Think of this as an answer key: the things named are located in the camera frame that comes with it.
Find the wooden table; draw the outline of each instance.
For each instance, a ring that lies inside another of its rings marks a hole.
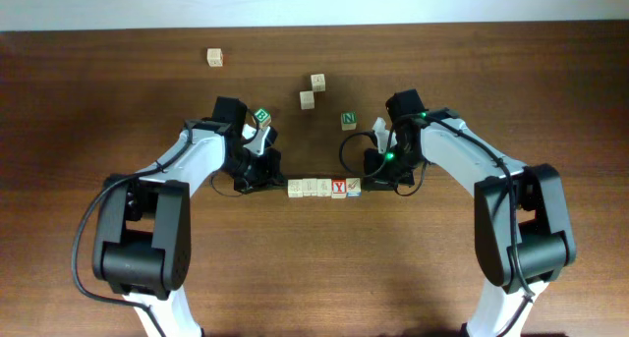
[[[629,329],[629,23],[221,28],[2,33],[0,208],[3,335],[142,336],[130,309],[73,286],[70,247],[110,173],[150,164],[218,95],[265,107],[285,174],[345,175],[339,115],[359,130],[395,91],[458,110],[470,128],[562,175],[576,263],[536,303],[525,332]],[[220,47],[210,69],[206,47]],[[325,73],[302,111],[299,91]],[[347,147],[361,168],[368,140]],[[219,176],[229,191],[231,181]],[[458,330],[483,284],[472,198],[429,168],[413,197],[192,200],[186,290],[207,332],[237,336],[424,336]],[[81,275],[95,292],[86,228]]]

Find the row of blocks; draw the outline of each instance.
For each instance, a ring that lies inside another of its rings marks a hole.
[[[288,197],[359,197],[361,179],[298,179],[288,180]]]

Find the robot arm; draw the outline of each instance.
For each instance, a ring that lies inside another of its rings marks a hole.
[[[219,97],[211,118],[189,122],[168,151],[139,171],[150,175],[114,188],[101,205],[94,275],[126,301],[148,307],[155,321],[136,308],[148,336],[161,335],[156,325],[166,336],[202,335],[183,286],[191,260],[190,197],[202,182],[219,169],[243,194],[284,181],[280,154],[270,148],[277,133],[245,125],[247,112],[239,100]],[[120,178],[112,175],[105,187]],[[129,221],[147,218],[154,220],[152,233],[127,228]]]
[[[368,186],[385,190],[383,184],[398,184],[393,178],[412,171],[420,161],[441,166],[461,184],[475,198],[475,247],[486,276],[477,311],[461,334],[519,336],[532,307],[529,303],[576,257],[559,174],[547,164],[529,167],[502,154],[472,133],[452,110],[428,111],[415,90],[396,93],[386,106],[394,124],[390,132],[398,131],[397,144],[388,149],[395,156],[374,180],[368,181]],[[421,117],[404,121],[407,115]],[[388,136],[382,128],[381,120],[376,121],[374,136],[378,144],[384,143],[381,137]],[[497,167],[487,151],[462,135],[483,144],[503,162],[513,181],[516,204],[536,214],[534,220],[520,224],[516,231],[522,273],[535,293],[530,302],[523,301],[524,288],[515,278],[509,255],[510,208],[505,200],[505,171]],[[384,161],[383,152],[382,146],[378,147],[379,157],[373,150],[366,151],[366,173],[375,163]]]

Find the wood grain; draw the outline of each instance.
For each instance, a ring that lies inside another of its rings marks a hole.
[[[576,263],[536,303],[525,332],[618,336],[629,329],[629,23],[344,28],[161,29],[0,35],[0,324],[3,335],[142,336],[134,312],[74,288],[79,218],[110,173],[162,154],[186,118],[218,95],[263,106],[285,174],[343,175],[339,115],[358,129],[415,87],[458,110],[482,138],[562,175]],[[209,69],[206,47],[223,68]],[[325,73],[316,109],[299,91]],[[368,144],[347,148],[356,167]],[[225,175],[221,189],[230,187]],[[193,205],[186,281],[205,331],[223,335],[375,336],[457,330],[483,275],[472,199],[438,167],[414,197],[225,198]],[[90,271],[95,218],[81,274]]]

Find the white wall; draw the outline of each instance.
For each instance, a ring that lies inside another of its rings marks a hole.
[[[0,0],[0,30],[628,18],[629,0]]]

